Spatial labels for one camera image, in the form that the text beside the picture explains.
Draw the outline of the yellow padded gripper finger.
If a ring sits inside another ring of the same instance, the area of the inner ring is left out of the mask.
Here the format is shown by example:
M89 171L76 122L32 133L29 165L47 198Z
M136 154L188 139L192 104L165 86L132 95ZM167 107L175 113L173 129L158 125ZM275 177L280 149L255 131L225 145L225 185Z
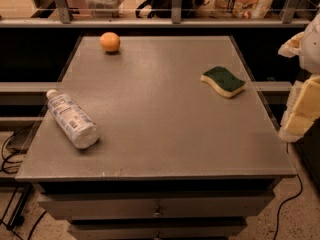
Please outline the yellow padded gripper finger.
M305 82L296 81L286 107L278 135L282 141L292 143L302 138L320 118L320 76L311 76Z
M300 56L303 35L303 32L299 32L298 34L294 35L292 38L287 40L279 48L278 54L287 58Z

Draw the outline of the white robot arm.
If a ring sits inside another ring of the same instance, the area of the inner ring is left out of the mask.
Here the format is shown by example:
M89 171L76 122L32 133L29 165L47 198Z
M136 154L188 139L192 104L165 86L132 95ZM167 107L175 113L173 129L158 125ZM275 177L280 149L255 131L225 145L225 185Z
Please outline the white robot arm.
M278 54L288 58L298 56L300 67L310 73L307 80L294 82L281 119L278 135L282 141L292 143L320 118L320 15L303 32L284 43Z

